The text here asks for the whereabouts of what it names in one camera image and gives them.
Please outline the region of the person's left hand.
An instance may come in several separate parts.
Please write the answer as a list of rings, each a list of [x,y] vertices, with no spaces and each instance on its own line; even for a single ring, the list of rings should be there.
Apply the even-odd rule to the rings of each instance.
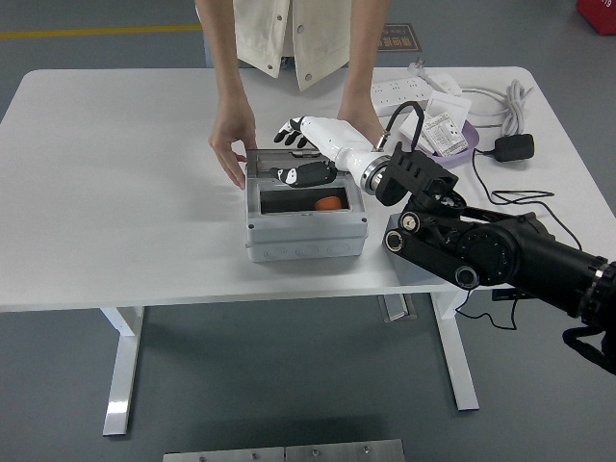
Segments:
[[[341,107],[338,112],[338,119],[348,122],[372,146],[378,144],[384,133],[381,122],[371,105],[367,108],[355,106]]]

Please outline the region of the person's right hand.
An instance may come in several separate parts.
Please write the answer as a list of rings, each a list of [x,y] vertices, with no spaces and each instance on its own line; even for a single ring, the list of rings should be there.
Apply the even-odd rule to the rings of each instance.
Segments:
[[[235,152],[233,144],[240,142],[245,150],[257,148],[254,113],[244,95],[220,99],[208,142],[228,178],[244,190],[245,175],[241,163],[246,162],[246,157]]]

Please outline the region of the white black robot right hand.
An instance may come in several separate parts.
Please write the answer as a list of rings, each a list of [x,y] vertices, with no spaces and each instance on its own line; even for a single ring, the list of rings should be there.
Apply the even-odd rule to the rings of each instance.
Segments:
[[[298,148],[310,142],[333,166],[348,172],[365,193],[375,195],[390,157],[375,147],[349,122],[301,116],[289,119],[273,139]]]

